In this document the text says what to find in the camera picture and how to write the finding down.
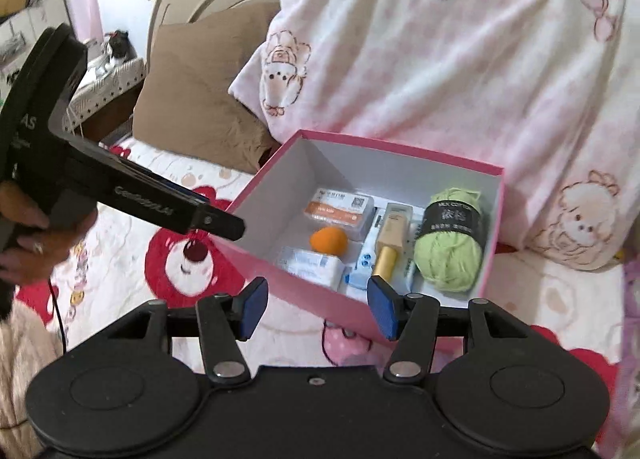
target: orange makeup sponge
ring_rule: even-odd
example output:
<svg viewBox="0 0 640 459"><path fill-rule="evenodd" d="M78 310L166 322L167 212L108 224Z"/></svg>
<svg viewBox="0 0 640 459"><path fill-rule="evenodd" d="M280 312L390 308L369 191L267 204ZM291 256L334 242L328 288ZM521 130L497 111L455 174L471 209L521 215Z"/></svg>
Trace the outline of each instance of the orange makeup sponge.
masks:
<svg viewBox="0 0 640 459"><path fill-rule="evenodd" d="M349 239L341 228L327 226L314 233L309 243L313 251L340 258L347 251Z"/></svg>

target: open storage box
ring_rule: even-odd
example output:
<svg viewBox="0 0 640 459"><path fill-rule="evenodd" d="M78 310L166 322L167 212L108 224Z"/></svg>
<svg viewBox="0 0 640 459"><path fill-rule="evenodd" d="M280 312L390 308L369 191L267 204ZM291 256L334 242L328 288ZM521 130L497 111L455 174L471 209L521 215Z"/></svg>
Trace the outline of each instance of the open storage box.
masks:
<svg viewBox="0 0 640 459"><path fill-rule="evenodd" d="M303 212L318 187L370 195L382 209L388 202L411 205L414 223L420 222L434 194L452 187L480 192L484 253L473 288L463 294L442 293L417 271L412 291L434 296L448 307L466 307L471 298L482 296L500 224L501 168L416 147L312 131L298 131L229 207L244 219L246 232L235 243L222 239L217 243L245 279L265 277L270 292L278 298L362 336L386 342L369 312L366 291L348 286L344 280L338 291L333 291L274 265L284 246L310 249L309 236L318 225ZM343 261L355 260L360 247L361 243L350 242Z"/></svg>

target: beige bottle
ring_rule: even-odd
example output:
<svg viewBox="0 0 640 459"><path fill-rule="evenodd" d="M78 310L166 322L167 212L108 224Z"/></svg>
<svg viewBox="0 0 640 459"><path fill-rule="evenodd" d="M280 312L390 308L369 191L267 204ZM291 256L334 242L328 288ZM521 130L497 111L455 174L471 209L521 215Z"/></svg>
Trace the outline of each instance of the beige bottle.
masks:
<svg viewBox="0 0 640 459"><path fill-rule="evenodd" d="M376 240L376 265L372 275L378 275L389 282L398 257L404 252L406 233L414 214L410 206L389 203L386 206L382 228Z"/></svg>

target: black yarn label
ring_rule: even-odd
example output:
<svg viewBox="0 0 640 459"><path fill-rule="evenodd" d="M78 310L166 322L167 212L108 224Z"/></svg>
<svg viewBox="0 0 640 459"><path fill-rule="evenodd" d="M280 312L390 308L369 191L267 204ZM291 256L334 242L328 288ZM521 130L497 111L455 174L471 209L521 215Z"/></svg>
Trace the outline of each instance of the black yarn label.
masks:
<svg viewBox="0 0 640 459"><path fill-rule="evenodd" d="M427 207L418 238L434 232L464 233L484 244L478 210L462 201L437 201Z"/></svg>

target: black handheld device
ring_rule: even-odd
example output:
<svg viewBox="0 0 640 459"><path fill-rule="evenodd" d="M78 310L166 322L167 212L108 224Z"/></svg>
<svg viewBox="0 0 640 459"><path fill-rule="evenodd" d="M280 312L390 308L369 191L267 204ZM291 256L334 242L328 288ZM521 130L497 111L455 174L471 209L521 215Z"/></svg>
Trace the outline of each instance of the black handheld device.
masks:
<svg viewBox="0 0 640 459"><path fill-rule="evenodd" d="M26 394L40 459L596 459L609 394L599 376L499 306L468 309L367 289L385 337L375 367L260 367L251 337L268 299L258 278L194 308L151 300L46 367ZM431 373L440 336L465 353ZM171 357L199 337L204 374Z"/></svg>
<svg viewBox="0 0 640 459"><path fill-rule="evenodd" d="M239 239L242 219L63 130L63 116L85 72L86 47L71 28L46 29L0 111L0 181L14 179L49 216L52 229L73 227L100 201L175 232L202 229ZM0 218L0 251L30 232ZM0 280L0 321L11 312L14 290Z"/></svg>

